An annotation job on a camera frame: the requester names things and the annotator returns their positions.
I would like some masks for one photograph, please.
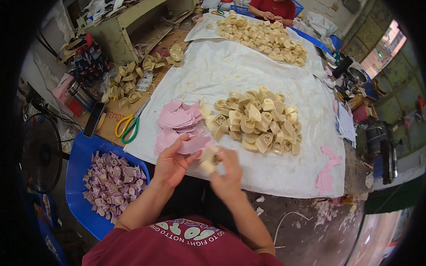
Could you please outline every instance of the yellow scissors handle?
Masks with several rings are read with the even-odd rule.
[[[115,126],[115,136],[116,136],[116,137],[121,137],[121,136],[123,135],[124,131],[126,131],[127,126],[128,126],[128,125],[130,124],[130,122],[132,121],[133,115],[134,115],[134,114],[130,114],[130,115],[128,115],[128,116],[126,116],[126,117],[124,117],[123,119],[121,119],[121,120],[120,120],[120,122],[118,122],[118,124]],[[119,133],[118,133],[118,128],[120,127],[121,123],[123,123],[126,119],[128,119],[128,120],[127,120],[126,124],[124,125],[123,130],[122,130],[122,131],[121,131],[121,133],[119,134]]]

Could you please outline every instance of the blue crate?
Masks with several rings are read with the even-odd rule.
[[[296,6],[296,12],[294,13],[294,17],[297,17],[297,15],[300,14],[300,12],[302,12],[304,7],[301,4],[299,4],[296,0],[293,0],[293,3]]]
[[[127,159],[130,165],[139,165],[141,170],[147,177],[147,184],[150,183],[150,174],[144,161],[134,157],[123,151],[119,146],[104,140],[103,138],[93,135],[88,138],[81,131],[75,136],[72,144],[71,154],[69,155],[68,166],[66,168],[65,181],[65,197],[68,207],[74,217],[97,239],[108,234],[114,225],[105,217],[100,216],[92,211],[92,204],[83,198],[83,191],[87,191],[83,181],[83,176],[87,173],[93,163],[91,162],[92,154],[100,151],[100,154],[105,152],[114,152],[120,157]]]
[[[247,17],[254,17],[254,15],[248,11],[247,7],[231,5],[229,10],[234,10],[237,14],[245,15]]]

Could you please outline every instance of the green scissors handle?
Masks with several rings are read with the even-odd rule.
[[[135,131],[133,132],[133,135],[130,137],[130,139],[128,139],[128,140],[124,140],[124,136],[126,136],[127,135],[127,133],[129,133],[132,129],[133,129],[133,127],[136,125],[136,129],[135,129]],[[136,137],[136,135],[138,134],[138,130],[139,130],[139,117],[137,117],[134,121],[133,121],[133,123],[126,129],[126,131],[121,135],[121,141],[124,143],[124,144],[128,144],[129,142],[131,142],[132,140],[134,140],[135,139],[135,137]]]

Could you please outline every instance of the patterned bag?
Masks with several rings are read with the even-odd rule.
[[[89,86],[92,86],[110,69],[107,55],[92,39],[91,34],[71,39],[69,44],[62,46],[62,49],[65,49],[64,59],[59,60],[58,54],[57,62],[63,63],[72,58],[69,62],[68,73]]]

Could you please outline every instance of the woman's left hand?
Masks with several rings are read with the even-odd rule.
[[[176,187],[182,181],[188,167],[201,154],[201,151],[189,156],[177,153],[181,148],[182,141],[187,140],[189,140],[188,133],[180,136],[172,146],[160,153],[155,166],[153,181],[167,182],[172,187]]]

